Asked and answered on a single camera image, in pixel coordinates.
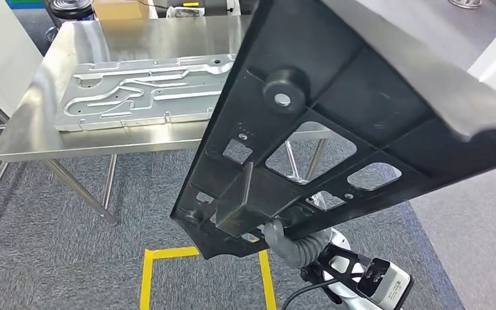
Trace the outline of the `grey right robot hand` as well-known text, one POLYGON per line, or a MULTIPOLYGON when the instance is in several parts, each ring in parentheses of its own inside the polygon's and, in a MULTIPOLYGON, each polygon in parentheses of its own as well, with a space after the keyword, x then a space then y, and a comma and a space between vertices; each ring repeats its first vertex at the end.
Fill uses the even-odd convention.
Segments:
POLYGON ((284 227, 280 220, 273 219, 264 225, 265 241, 270 249, 284 260, 287 265, 295 262, 296 244, 284 234, 284 227))

